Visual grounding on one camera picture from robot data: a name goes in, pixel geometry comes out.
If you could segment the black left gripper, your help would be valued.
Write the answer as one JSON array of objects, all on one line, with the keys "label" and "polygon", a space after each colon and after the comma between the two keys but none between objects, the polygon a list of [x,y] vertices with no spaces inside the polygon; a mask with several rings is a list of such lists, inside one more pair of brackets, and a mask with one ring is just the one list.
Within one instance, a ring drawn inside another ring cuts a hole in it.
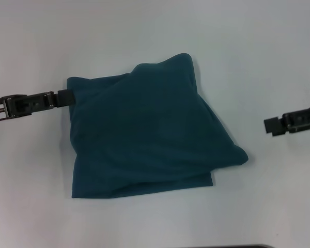
[{"label": "black left gripper", "polygon": [[18,114],[15,107],[15,100],[24,98],[24,114],[32,114],[51,110],[54,108],[71,106],[75,104],[75,97],[72,90],[59,90],[57,93],[53,91],[43,92],[35,95],[9,95],[0,98],[0,121],[23,117],[25,115]]}]

